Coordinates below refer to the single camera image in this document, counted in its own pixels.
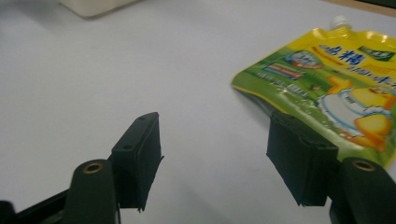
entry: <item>white table surface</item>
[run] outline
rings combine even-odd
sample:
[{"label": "white table surface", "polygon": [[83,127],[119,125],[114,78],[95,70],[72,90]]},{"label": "white table surface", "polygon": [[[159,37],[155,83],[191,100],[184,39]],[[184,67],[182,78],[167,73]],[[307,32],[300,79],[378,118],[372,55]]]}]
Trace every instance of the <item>white table surface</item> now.
[{"label": "white table surface", "polygon": [[144,0],[96,20],[0,0],[0,199],[21,211],[67,189],[158,111],[165,158],[122,223],[330,223],[330,201],[297,206],[265,156],[270,120],[230,82],[337,15],[396,36],[395,18],[319,0]]}]

